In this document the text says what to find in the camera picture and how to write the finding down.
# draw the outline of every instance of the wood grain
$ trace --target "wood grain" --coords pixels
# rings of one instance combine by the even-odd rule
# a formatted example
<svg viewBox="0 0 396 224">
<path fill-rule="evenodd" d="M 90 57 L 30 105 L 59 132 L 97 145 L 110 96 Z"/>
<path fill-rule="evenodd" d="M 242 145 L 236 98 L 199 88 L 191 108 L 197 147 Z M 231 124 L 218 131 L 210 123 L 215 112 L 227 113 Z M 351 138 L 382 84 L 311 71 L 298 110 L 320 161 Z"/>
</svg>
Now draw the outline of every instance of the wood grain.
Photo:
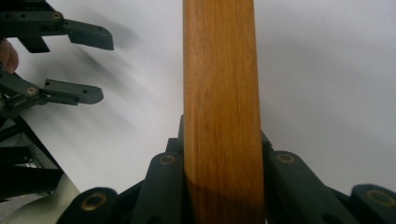
<svg viewBox="0 0 396 224">
<path fill-rule="evenodd" d="M 198 224 L 263 223 L 252 0 L 184 0 L 185 171 Z"/>
</svg>

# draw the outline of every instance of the white surface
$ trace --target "white surface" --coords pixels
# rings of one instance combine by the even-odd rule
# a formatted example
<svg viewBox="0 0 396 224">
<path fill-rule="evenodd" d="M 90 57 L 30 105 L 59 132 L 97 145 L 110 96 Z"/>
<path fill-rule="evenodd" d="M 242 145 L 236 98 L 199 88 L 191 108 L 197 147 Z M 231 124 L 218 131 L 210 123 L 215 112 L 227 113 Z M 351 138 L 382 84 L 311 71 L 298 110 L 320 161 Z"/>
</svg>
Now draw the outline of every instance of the white surface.
<svg viewBox="0 0 396 224">
<path fill-rule="evenodd" d="M 115 51 L 48 37 L 51 53 L 21 55 L 18 73 L 99 86 L 98 105 L 23 113 L 79 190 L 118 192 L 144 178 L 177 136 L 182 114 L 182 1 L 49 1 L 69 20 L 106 27 Z M 396 4 L 256 1 L 262 128 L 323 182 L 349 193 L 396 190 Z"/>
</svg>

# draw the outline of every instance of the wooden rod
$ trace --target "wooden rod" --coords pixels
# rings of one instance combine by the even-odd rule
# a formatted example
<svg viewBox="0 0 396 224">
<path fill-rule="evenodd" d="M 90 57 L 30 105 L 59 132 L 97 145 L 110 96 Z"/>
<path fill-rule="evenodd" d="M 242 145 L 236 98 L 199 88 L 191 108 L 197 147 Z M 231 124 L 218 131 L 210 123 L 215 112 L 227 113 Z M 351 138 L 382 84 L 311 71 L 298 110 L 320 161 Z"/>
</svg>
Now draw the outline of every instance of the wooden rod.
<svg viewBox="0 0 396 224">
<path fill-rule="evenodd" d="M 253 0 L 184 0 L 185 171 L 198 224 L 263 223 Z"/>
</svg>

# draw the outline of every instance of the white backdrop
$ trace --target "white backdrop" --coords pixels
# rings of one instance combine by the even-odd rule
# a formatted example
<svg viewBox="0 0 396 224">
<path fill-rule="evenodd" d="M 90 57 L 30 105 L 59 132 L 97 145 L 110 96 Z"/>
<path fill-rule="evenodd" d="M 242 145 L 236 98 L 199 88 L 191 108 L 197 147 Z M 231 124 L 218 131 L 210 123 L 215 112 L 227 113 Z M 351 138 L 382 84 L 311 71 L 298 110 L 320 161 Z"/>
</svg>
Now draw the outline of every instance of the white backdrop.
<svg viewBox="0 0 396 224">
<path fill-rule="evenodd" d="M 50 53 L 12 40 L 17 70 L 98 86 L 97 105 L 22 113 L 80 190 L 121 192 L 176 137 L 183 113 L 181 0 L 49 3 L 69 20 L 106 27 L 115 50 L 46 37 Z M 373 183 L 396 190 L 396 3 L 256 0 L 262 129 L 344 193 Z"/>
</svg>

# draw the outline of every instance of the wooden stick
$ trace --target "wooden stick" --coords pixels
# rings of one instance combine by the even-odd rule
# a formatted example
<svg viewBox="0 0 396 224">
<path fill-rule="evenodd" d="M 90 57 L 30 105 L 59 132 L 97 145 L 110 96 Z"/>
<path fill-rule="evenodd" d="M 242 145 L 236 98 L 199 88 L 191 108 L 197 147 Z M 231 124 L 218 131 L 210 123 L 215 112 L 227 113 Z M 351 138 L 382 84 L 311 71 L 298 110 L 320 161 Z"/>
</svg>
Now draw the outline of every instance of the wooden stick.
<svg viewBox="0 0 396 224">
<path fill-rule="evenodd" d="M 197 223 L 263 223 L 252 0 L 184 0 L 184 114 Z"/>
</svg>

